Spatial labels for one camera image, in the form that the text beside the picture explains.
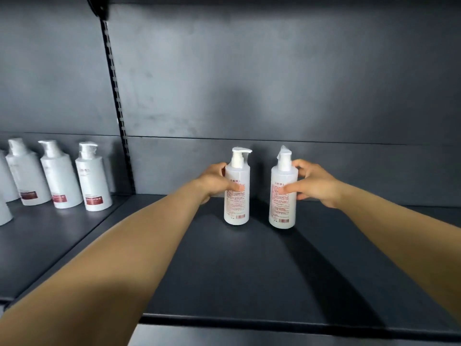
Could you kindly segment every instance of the person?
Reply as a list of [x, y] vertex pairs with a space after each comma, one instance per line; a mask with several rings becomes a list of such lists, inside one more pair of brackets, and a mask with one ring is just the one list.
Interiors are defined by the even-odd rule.
[[[127, 345], [199, 205], [243, 186], [214, 164], [176, 192], [130, 215], [0, 318], [0, 345]], [[342, 210], [430, 296], [461, 321], [461, 230], [295, 160], [299, 192]]]

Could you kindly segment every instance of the bottle body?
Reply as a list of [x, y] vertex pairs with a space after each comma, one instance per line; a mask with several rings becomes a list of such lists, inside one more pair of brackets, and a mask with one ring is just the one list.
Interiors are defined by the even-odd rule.
[[0, 150], [0, 193], [7, 203], [19, 199], [18, 189], [2, 150]]
[[224, 220], [231, 225], [243, 225], [250, 215], [250, 167], [226, 166], [225, 177], [232, 182], [245, 186], [243, 192], [226, 191], [224, 193]]
[[83, 201], [82, 192], [69, 155], [62, 154], [57, 158], [43, 156], [40, 161], [55, 207], [67, 209], [80, 204]]
[[85, 208], [88, 211], [101, 211], [112, 206], [112, 197], [107, 185], [102, 157], [78, 158], [75, 163], [77, 164]]
[[296, 192], [279, 194], [278, 190], [297, 180], [298, 169], [295, 167], [291, 167], [290, 171], [280, 171], [277, 166], [272, 168], [269, 222], [276, 228], [287, 229], [295, 225]]
[[8, 205], [6, 204], [3, 197], [0, 195], [0, 226], [11, 221], [12, 219], [13, 215], [11, 215], [11, 211], [8, 208]]
[[39, 205], [51, 200], [45, 174], [34, 152], [8, 154], [6, 161], [24, 205]]

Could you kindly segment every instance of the pump nozzle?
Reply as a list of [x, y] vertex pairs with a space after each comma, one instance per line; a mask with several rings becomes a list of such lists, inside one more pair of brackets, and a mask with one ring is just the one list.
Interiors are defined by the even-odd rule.
[[289, 150], [285, 146], [282, 146], [280, 148], [279, 155], [277, 156], [277, 160], [279, 160], [277, 166], [279, 167], [280, 171], [291, 170], [291, 150]]
[[25, 155], [29, 152], [22, 138], [10, 138], [8, 144], [10, 145], [10, 153], [14, 156]]
[[96, 149], [98, 144], [94, 142], [80, 142], [78, 144], [80, 149], [80, 158], [82, 159], [94, 159], [96, 156]]
[[232, 148], [232, 160], [230, 161], [230, 166], [235, 167], [236, 169], [241, 169], [243, 167], [244, 159], [242, 153], [251, 153], [251, 149], [234, 147]]
[[38, 143], [43, 146], [45, 156], [50, 159], [59, 158], [63, 155], [63, 152], [59, 149], [58, 142], [55, 140], [38, 141]]

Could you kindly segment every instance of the lotion bottle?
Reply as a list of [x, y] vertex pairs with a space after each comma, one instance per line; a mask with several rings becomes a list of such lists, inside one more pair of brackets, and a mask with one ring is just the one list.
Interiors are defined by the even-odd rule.
[[0, 194], [0, 226], [3, 226], [5, 223], [11, 221], [12, 219], [13, 215], [11, 215], [11, 211], [8, 208], [8, 205]]
[[232, 182], [245, 186], [243, 192], [226, 191], [224, 193], [224, 220], [231, 225], [247, 223], [250, 215], [250, 167], [243, 153], [251, 149], [232, 148], [232, 160], [225, 167], [225, 177]]
[[22, 138], [8, 140], [10, 153], [6, 161], [24, 205], [39, 205], [51, 200], [45, 174], [37, 154], [29, 150]]
[[3, 150], [0, 150], [0, 194], [7, 203], [19, 198], [19, 192], [14, 183]]
[[82, 187], [85, 208], [101, 211], [112, 205], [106, 174], [101, 156], [96, 155], [98, 145], [94, 142], [80, 142], [80, 156], [77, 164], [78, 178]]
[[271, 172], [269, 222], [276, 228], [288, 229], [296, 221], [296, 192], [279, 194], [279, 188], [298, 180], [298, 169], [291, 165], [291, 151], [282, 146], [277, 166]]
[[55, 207], [67, 209], [83, 201], [71, 157], [60, 150], [55, 140], [38, 141], [45, 154], [40, 158]]

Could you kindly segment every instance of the dark red label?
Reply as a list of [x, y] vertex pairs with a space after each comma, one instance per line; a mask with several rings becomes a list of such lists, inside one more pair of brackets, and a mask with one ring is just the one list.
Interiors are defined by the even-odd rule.
[[55, 202], [55, 203], [66, 203], [67, 198], [66, 198], [66, 196], [53, 196], [53, 202]]
[[102, 197], [87, 197], [85, 198], [87, 205], [99, 205], [102, 204]]
[[31, 200], [31, 199], [37, 199], [37, 198], [38, 198], [37, 192], [21, 192], [21, 199]]

